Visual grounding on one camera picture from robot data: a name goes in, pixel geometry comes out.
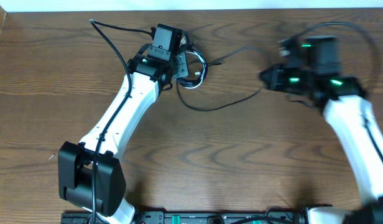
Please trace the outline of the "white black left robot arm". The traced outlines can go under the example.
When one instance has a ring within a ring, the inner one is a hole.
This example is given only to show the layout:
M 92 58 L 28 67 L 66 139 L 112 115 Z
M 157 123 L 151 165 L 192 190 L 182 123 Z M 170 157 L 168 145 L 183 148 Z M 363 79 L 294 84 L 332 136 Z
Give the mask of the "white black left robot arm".
M 58 153 L 60 198 L 90 214 L 77 223 L 131 223 L 136 209 L 124 198 L 121 159 L 143 114 L 172 80 L 187 71 L 188 34 L 158 24 L 128 61 L 121 88 L 94 128 L 79 143 L 64 142 Z

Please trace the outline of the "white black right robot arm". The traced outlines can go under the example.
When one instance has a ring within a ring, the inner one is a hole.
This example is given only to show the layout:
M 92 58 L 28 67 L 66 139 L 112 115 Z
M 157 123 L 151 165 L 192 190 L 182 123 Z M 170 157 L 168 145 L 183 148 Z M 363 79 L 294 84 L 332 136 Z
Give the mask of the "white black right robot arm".
M 383 135 L 367 92 L 355 77 L 341 74 L 337 40 L 313 36 L 280 41 L 284 62 L 260 73 L 268 90 L 307 96 L 338 137 L 353 170 L 362 207 L 355 211 L 320 206 L 306 210 L 304 223 L 383 223 Z

